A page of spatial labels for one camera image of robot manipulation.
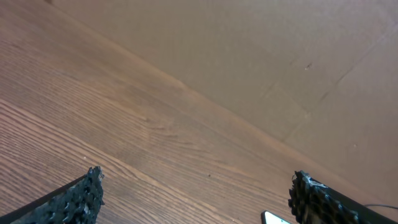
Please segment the cardboard box wall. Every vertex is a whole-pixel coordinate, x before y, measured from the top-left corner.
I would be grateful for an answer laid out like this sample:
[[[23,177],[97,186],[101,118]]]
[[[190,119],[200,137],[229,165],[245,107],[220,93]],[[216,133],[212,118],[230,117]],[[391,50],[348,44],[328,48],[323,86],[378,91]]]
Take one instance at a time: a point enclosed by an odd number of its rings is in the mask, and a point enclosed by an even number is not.
[[[383,202],[396,202],[396,1],[55,6]]]

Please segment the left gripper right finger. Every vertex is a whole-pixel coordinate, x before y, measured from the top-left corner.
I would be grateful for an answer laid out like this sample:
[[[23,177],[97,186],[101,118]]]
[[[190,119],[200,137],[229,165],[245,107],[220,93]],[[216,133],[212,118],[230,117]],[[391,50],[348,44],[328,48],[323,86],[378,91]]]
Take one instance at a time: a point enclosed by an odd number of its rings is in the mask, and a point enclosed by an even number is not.
[[[397,224],[302,170],[292,177],[289,195],[292,215],[300,224]]]

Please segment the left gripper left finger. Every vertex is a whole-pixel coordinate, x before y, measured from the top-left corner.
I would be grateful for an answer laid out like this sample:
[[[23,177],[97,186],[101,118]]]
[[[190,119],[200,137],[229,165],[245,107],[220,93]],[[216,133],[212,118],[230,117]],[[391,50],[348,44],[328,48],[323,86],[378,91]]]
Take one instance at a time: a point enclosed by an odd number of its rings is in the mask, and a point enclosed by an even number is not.
[[[104,205],[101,167],[1,217],[1,224],[95,223]]]

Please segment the Samsung Galaxy smartphone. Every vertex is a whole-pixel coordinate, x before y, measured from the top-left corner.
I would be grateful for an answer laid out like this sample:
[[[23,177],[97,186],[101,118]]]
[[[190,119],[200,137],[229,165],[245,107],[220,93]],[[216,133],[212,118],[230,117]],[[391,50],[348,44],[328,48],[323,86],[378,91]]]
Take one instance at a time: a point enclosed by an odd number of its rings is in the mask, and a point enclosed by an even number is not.
[[[273,213],[267,210],[261,213],[261,220],[262,224],[290,224],[283,218],[278,217],[277,215],[274,215]]]

